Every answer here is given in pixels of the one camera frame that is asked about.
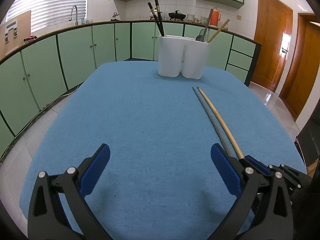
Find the brown wooden door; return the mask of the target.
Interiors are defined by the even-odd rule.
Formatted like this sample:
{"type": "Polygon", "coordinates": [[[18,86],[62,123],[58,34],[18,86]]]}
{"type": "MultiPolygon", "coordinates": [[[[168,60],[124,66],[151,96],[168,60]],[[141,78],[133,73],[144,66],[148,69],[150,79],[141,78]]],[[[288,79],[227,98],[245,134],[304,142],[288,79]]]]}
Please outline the brown wooden door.
{"type": "Polygon", "coordinates": [[[280,0],[258,0],[254,40],[261,44],[252,81],[275,92],[287,58],[293,10],[280,0]]]}

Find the light wooden chopstick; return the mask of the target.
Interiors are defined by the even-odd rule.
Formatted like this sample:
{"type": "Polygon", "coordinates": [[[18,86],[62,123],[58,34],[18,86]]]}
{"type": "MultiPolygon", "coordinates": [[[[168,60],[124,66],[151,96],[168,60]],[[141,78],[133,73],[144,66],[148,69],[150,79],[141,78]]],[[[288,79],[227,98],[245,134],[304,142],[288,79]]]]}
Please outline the light wooden chopstick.
{"type": "Polygon", "coordinates": [[[219,29],[217,29],[217,31],[215,33],[213,33],[213,35],[209,38],[209,40],[207,41],[207,43],[212,42],[212,40],[214,38],[216,38],[216,36],[224,29],[224,27],[229,23],[230,19],[228,18],[227,20],[225,20],[225,22],[221,25],[221,27],[219,29]]]}
{"type": "Polygon", "coordinates": [[[216,116],[216,118],[219,121],[220,125],[222,126],[222,128],[223,128],[224,132],[226,133],[229,141],[231,142],[231,145],[233,146],[238,158],[239,159],[244,159],[245,156],[244,156],[243,152],[240,150],[240,147],[239,147],[238,143],[236,142],[236,140],[233,137],[231,131],[229,130],[228,126],[226,125],[225,121],[223,120],[223,118],[221,117],[221,115],[219,114],[219,112],[217,111],[215,106],[212,104],[212,102],[210,101],[208,96],[204,93],[204,91],[199,86],[197,86],[197,89],[201,93],[203,98],[205,99],[206,103],[208,104],[208,106],[210,107],[210,109],[212,110],[214,115],[216,116]]]}

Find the green lower kitchen cabinets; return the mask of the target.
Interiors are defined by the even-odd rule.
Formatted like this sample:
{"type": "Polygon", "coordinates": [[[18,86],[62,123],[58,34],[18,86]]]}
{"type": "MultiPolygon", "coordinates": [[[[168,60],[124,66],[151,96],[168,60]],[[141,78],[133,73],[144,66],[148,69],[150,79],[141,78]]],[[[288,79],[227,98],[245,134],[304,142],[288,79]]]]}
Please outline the green lower kitchen cabinets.
{"type": "MultiPolygon", "coordinates": [[[[202,25],[164,22],[167,35],[195,38],[202,25]]],[[[209,45],[206,66],[226,70],[249,85],[262,45],[221,31],[209,45]]],[[[13,140],[54,101],[83,83],[100,65],[158,60],[154,21],[85,24],[43,35],[1,59],[1,160],[13,140]]]]}

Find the grey chopstick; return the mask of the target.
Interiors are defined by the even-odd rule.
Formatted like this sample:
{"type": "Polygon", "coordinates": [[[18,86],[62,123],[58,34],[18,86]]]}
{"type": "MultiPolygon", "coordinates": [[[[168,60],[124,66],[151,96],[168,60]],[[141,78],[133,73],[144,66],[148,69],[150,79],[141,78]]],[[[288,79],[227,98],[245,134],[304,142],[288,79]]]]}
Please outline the grey chopstick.
{"type": "Polygon", "coordinates": [[[206,26],[205,26],[205,29],[204,29],[204,32],[203,32],[202,42],[204,42],[204,40],[205,40],[206,32],[207,32],[207,29],[208,29],[209,24],[210,24],[210,19],[212,17],[213,10],[214,10],[213,8],[210,10],[209,17],[208,17],[208,20],[207,20],[207,23],[206,23],[206,26]]]}
{"type": "Polygon", "coordinates": [[[229,146],[229,145],[231,145],[231,142],[229,141],[226,133],[224,132],[224,130],[223,130],[222,126],[220,125],[219,121],[217,120],[216,116],[214,115],[214,113],[212,112],[212,110],[210,109],[210,107],[208,106],[205,99],[203,98],[201,93],[198,91],[198,89],[195,87],[192,87],[192,89],[195,92],[197,98],[199,99],[200,104],[204,108],[204,111],[208,115],[208,118],[210,119],[211,123],[213,124],[213,126],[216,130],[216,133],[219,136],[220,141],[222,142],[223,148],[225,149],[225,151],[227,152],[227,154],[230,157],[234,157],[233,152],[231,151],[231,148],[229,146]]]}

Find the white window blinds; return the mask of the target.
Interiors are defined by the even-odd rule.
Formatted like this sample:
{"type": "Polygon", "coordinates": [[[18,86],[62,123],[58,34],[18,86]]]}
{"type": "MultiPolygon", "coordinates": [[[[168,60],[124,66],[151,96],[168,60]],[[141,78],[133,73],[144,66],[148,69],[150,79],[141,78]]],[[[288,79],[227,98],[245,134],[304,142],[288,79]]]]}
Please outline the white window blinds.
{"type": "Polygon", "coordinates": [[[15,0],[6,20],[31,11],[31,32],[86,16],[87,0],[15,0]]]}

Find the blue table mat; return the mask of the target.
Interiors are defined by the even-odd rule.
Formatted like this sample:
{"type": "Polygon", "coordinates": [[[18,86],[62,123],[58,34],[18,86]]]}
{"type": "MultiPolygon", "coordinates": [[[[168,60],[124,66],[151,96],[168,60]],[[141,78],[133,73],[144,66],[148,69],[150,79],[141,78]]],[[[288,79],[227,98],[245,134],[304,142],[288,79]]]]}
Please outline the blue table mat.
{"type": "Polygon", "coordinates": [[[79,87],[48,129],[22,187],[23,214],[39,172],[78,167],[105,143],[110,161],[85,200],[112,238],[207,239],[235,197],[211,160],[219,137],[197,87],[244,155],[306,171],[286,129],[231,73],[207,67],[199,80],[167,78],[157,62],[112,62],[79,87]]]}

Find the black wok with lid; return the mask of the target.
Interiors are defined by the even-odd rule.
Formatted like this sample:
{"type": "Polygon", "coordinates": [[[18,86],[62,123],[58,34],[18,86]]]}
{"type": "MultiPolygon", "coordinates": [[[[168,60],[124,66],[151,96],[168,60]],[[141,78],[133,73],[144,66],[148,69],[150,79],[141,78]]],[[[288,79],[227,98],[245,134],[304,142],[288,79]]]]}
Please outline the black wok with lid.
{"type": "Polygon", "coordinates": [[[169,12],[168,16],[171,21],[184,21],[186,15],[181,13],[179,10],[175,10],[174,12],[169,12]]]}

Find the metal spoon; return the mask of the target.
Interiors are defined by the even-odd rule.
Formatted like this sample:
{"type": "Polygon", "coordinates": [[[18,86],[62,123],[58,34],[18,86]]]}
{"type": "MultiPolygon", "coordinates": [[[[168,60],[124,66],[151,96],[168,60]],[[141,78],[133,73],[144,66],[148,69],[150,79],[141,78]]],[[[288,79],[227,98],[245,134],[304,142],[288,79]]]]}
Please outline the metal spoon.
{"type": "Polygon", "coordinates": [[[200,30],[199,34],[195,38],[196,41],[200,41],[200,42],[204,41],[204,37],[205,37],[204,31],[205,29],[200,30]]]}

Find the brown cardboard box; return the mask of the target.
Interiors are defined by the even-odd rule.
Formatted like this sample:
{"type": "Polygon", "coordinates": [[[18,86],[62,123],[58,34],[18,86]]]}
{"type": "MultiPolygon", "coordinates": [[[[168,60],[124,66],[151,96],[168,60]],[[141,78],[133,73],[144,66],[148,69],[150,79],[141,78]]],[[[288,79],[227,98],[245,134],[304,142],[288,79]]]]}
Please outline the brown cardboard box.
{"type": "Polygon", "coordinates": [[[31,35],[31,11],[26,11],[1,24],[1,59],[24,44],[31,35]]]}

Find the black chopstick silver band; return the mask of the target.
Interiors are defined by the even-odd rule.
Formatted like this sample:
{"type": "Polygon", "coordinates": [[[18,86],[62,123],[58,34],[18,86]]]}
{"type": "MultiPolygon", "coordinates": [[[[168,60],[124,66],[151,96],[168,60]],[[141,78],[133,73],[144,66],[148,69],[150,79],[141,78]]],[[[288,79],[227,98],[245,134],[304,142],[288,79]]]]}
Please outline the black chopstick silver band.
{"type": "Polygon", "coordinates": [[[149,8],[150,8],[150,11],[151,11],[151,13],[152,13],[152,15],[153,15],[153,18],[154,18],[156,24],[157,24],[159,33],[160,33],[160,35],[163,37],[163,36],[164,36],[164,33],[163,33],[162,28],[161,28],[161,25],[160,25],[160,22],[159,22],[159,20],[158,20],[158,17],[156,16],[155,10],[153,9],[152,4],[151,4],[150,2],[148,2],[148,6],[149,6],[149,8]]]}
{"type": "Polygon", "coordinates": [[[161,9],[160,9],[159,1],[158,1],[158,0],[155,0],[155,5],[156,5],[157,14],[158,14],[158,20],[159,20],[159,22],[160,22],[160,25],[161,25],[161,28],[162,28],[162,30],[163,30],[163,33],[165,34],[164,28],[163,28],[163,23],[162,23],[161,9]]]}

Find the white double utensil holder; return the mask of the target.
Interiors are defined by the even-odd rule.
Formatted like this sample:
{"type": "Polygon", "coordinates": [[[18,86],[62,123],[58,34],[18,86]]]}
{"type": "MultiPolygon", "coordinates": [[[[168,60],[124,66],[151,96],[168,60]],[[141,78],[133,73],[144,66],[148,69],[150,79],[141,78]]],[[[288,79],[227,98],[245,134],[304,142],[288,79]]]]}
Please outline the white double utensil holder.
{"type": "Polygon", "coordinates": [[[209,53],[209,43],[181,36],[159,37],[158,74],[162,77],[188,79],[202,77],[209,53]]]}

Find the orange thermos flask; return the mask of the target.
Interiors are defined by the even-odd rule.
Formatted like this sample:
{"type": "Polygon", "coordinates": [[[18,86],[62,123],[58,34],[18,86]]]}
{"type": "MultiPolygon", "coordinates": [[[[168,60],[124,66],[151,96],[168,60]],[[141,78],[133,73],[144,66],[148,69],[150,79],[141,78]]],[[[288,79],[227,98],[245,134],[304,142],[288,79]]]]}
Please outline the orange thermos flask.
{"type": "Polygon", "coordinates": [[[213,8],[211,16],[210,16],[210,23],[209,24],[217,27],[220,19],[221,19],[221,13],[219,12],[219,10],[217,8],[213,8]]]}

